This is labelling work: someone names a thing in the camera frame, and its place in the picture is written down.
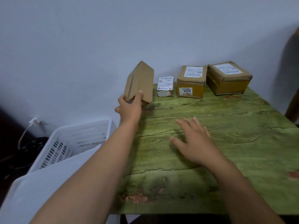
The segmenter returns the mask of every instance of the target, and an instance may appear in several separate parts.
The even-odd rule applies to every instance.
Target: table top
[[[128,168],[113,213],[226,213],[217,183],[205,168],[190,163],[169,143],[183,138],[175,119],[196,118],[222,152],[278,214],[299,214],[299,129],[253,90],[203,99],[154,98],[141,118]]]

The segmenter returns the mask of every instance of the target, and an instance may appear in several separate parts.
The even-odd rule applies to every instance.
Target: power cord
[[[34,125],[37,126],[40,124],[40,120],[37,117],[33,117],[30,121],[29,121],[29,125],[28,127],[25,129],[25,131],[23,132],[22,136],[20,137],[19,141],[18,141],[18,150],[20,150],[21,148],[21,140],[23,139],[25,133],[28,131],[28,129]]]

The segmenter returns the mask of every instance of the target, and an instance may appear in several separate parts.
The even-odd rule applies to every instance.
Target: white wall
[[[117,98],[140,60],[155,82],[184,64],[232,60],[274,104],[298,26],[299,0],[0,0],[0,106],[23,126],[39,115],[47,134],[103,115],[118,123]]]

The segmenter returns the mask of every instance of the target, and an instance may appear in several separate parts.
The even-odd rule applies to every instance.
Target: cardboard box
[[[142,105],[152,102],[154,70],[141,61],[128,76],[124,96],[128,103],[133,102],[138,90],[143,91]]]
[[[215,95],[243,94],[252,75],[232,61],[211,64],[207,71],[207,85]]]
[[[158,97],[173,97],[173,76],[160,77],[157,85]]]
[[[177,79],[177,95],[179,97],[202,98],[204,95],[206,76],[207,65],[184,65]]]

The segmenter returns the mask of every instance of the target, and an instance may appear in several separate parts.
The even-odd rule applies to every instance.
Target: white cable
[[[22,140],[22,138],[24,137],[26,131],[27,131],[32,125],[33,125],[33,123],[30,123],[30,124],[28,125],[28,127],[25,129],[25,131],[23,132],[22,136],[20,137],[20,139],[19,139],[19,141],[18,141],[18,150],[20,150],[20,144],[21,144],[21,140]]]

